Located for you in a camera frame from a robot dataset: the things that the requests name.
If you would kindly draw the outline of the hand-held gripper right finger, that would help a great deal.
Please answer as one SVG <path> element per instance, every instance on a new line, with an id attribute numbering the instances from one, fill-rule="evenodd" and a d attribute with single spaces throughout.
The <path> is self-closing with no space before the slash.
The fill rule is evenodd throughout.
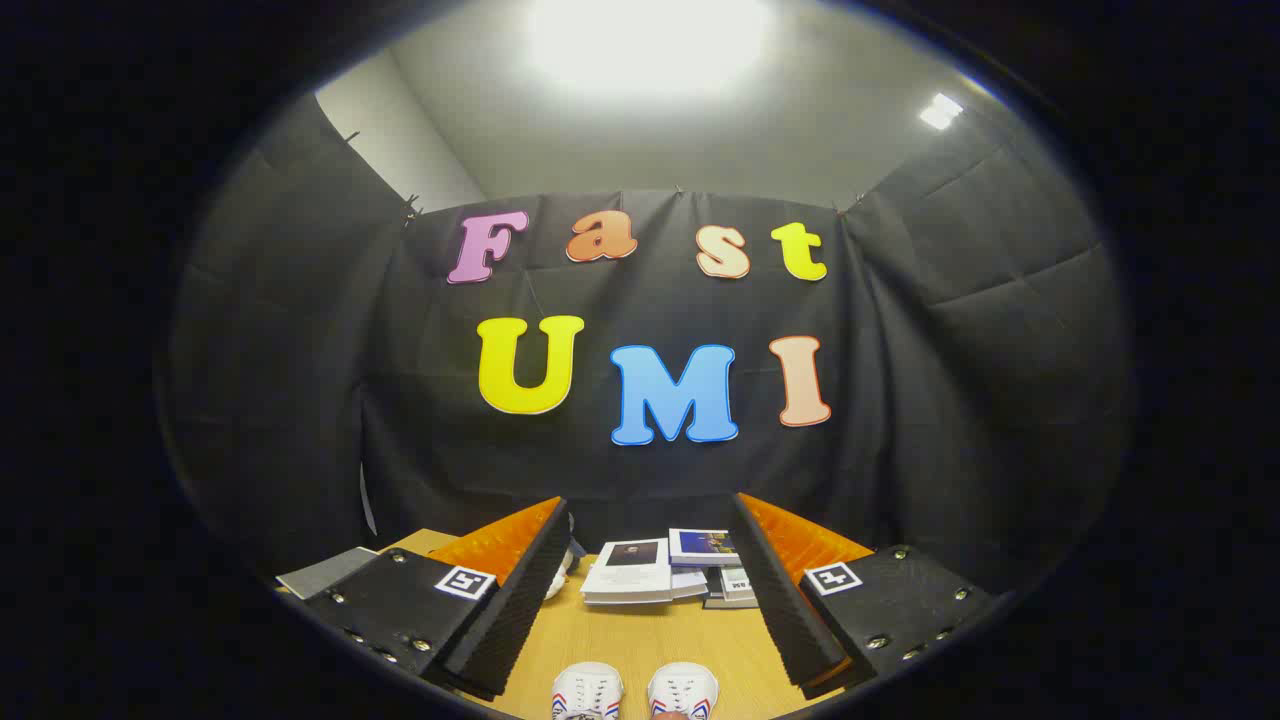
<path id="1" fill-rule="evenodd" d="M 745 493 L 731 506 L 765 628 L 809 700 L 923 664 L 997 601 L 914 546 L 870 550 Z"/>

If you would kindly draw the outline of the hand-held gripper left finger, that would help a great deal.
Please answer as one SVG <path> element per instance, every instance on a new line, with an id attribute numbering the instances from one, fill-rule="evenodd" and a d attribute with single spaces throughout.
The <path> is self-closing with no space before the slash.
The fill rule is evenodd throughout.
<path id="1" fill-rule="evenodd" d="M 494 700 L 570 538 L 567 503 L 552 497 L 429 553 L 393 546 L 305 605 L 376 661 Z"/>

